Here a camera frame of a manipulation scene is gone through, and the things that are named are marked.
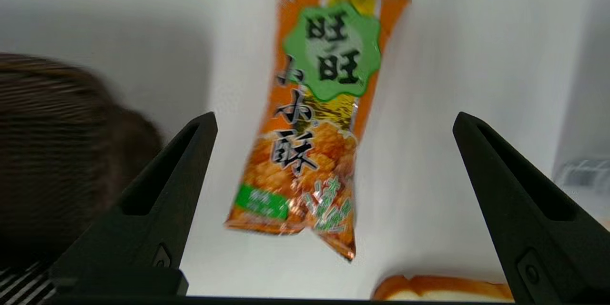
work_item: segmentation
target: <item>snack bag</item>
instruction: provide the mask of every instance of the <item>snack bag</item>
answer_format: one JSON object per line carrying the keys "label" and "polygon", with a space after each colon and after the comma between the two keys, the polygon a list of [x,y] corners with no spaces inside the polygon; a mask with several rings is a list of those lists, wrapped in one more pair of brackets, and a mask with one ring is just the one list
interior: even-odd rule
{"label": "snack bag", "polygon": [[410,0],[280,0],[268,106],[226,226],[312,228],[356,255],[356,148],[381,53]]}

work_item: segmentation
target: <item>bread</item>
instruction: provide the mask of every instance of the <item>bread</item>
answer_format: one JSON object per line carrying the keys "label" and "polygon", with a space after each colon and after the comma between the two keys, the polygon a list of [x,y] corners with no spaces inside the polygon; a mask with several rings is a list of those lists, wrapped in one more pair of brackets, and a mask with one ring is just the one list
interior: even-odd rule
{"label": "bread", "polygon": [[513,303],[506,284],[460,279],[459,277],[415,276],[407,279],[395,275],[383,280],[375,290],[373,300],[396,301],[477,301]]}

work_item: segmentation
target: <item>white backdrop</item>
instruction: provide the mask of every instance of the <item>white backdrop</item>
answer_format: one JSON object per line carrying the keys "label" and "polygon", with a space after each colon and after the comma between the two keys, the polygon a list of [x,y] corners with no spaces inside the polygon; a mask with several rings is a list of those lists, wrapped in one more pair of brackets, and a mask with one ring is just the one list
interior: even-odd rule
{"label": "white backdrop", "polygon": [[181,269],[190,294],[368,298],[390,273],[502,281],[451,135],[479,116],[549,174],[591,0],[413,0],[387,47],[357,164],[357,257],[311,233],[227,231],[266,101],[275,0],[0,0],[0,51],[91,68],[165,136],[219,132]]}

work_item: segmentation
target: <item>white wall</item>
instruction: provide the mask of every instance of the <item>white wall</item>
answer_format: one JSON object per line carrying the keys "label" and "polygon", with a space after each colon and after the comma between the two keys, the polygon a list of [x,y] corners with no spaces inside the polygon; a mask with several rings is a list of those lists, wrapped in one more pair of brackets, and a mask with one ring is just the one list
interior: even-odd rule
{"label": "white wall", "polygon": [[610,0],[591,0],[555,161],[610,158]]}
{"label": "white wall", "polygon": [[210,108],[222,0],[0,0],[0,51],[93,70],[171,138]]}

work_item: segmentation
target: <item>green star-shaped label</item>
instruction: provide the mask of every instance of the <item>green star-shaped label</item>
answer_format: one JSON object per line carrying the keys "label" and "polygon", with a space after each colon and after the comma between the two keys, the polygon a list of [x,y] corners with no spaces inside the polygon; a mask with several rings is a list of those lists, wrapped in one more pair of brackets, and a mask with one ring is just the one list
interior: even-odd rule
{"label": "green star-shaped label", "polygon": [[290,68],[302,75],[290,80],[323,102],[342,93],[363,96],[381,65],[380,31],[377,18],[362,16],[346,1],[305,8],[284,40],[284,51],[293,58]]}

